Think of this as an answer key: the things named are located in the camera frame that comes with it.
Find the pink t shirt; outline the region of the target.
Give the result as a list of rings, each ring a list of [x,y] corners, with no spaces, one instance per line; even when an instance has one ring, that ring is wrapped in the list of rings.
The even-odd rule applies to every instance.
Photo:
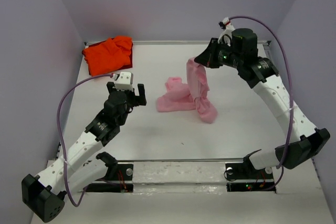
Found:
[[[156,100],[158,112],[197,111],[202,122],[211,124],[218,115],[208,99],[209,85],[205,67],[190,58],[186,63],[186,82],[180,77],[169,77],[166,93]]]

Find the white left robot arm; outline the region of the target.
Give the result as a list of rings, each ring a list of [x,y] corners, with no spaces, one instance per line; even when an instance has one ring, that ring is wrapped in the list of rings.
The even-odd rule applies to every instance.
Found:
[[[135,94],[131,84],[108,82],[108,99],[103,109],[86,126],[85,130],[68,149],[49,167],[22,180],[23,203],[44,223],[55,219],[70,195],[69,178],[94,153],[103,149],[120,132],[133,108],[146,105],[145,87],[138,84]]]

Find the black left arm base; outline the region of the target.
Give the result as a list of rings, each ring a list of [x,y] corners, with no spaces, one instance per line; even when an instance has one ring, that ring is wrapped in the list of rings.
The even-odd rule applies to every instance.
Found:
[[[105,176],[91,183],[87,193],[132,193],[133,164],[118,163],[115,171],[108,169]]]

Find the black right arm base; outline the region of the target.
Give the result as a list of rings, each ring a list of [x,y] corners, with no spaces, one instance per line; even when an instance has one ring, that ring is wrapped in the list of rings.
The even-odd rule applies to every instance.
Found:
[[[229,193],[276,191],[272,173],[268,174],[264,170],[255,170],[249,173],[243,170],[242,163],[226,163],[223,175]]]

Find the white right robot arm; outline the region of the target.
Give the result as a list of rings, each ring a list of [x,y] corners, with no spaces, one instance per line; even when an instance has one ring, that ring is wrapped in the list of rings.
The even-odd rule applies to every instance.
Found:
[[[273,150],[246,155],[233,172],[253,178],[263,169],[278,165],[293,169],[315,157],[330,139],[329,131],[317,128],[290,98],[275,65],[258,55],[258,38],[251,29],[235,29],[227,37],[229,42],[212,38],[195,62],[212,69],[235,68],[267,105],[287,138]]]

